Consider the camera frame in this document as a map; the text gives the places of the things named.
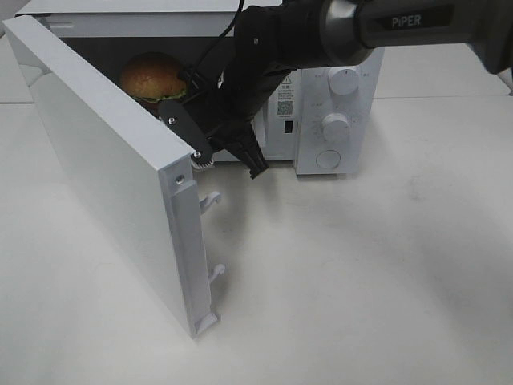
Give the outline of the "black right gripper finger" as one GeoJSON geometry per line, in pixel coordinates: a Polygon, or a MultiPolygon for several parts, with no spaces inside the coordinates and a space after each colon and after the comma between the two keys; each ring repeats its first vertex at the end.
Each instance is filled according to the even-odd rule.
{"type": "Polygon", "coordinates": [[[252,180],[268,169],[250,123],[230,123],[224,134],[224,148],[248,167],[252,180]]]}

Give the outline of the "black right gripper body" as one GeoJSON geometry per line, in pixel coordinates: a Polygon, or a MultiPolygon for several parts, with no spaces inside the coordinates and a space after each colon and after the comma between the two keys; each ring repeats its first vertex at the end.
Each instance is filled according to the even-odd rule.
{"type": "Polygon", "coordinates": [[[288,74],[287,68],[255,75],[228,67],[224,78],[214,81],[187,67],[182,70],[182,79],[188,85],[183,105],[207,137],[213,152],[220,152],[226,150],[226,127],[232,122],[252,125],[255,115],[288,74]]]}

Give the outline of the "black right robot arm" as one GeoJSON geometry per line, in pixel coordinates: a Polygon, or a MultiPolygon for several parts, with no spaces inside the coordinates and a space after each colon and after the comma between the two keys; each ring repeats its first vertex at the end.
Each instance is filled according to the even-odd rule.
{"type": "Polygon", "coordinates": [[[240,4],[226,34],[235,53],[221,81],[197,67],[184,78],[184,106],[196,128],[188,143],[192,163],[206,168],[216,152],[230,152],[250,171],[267,163],[251,122],[292,71],[354,66],[380,47],[464,43],[485,69],[512,66],[509,1],[283,1],[277,6],[240,4]]]}

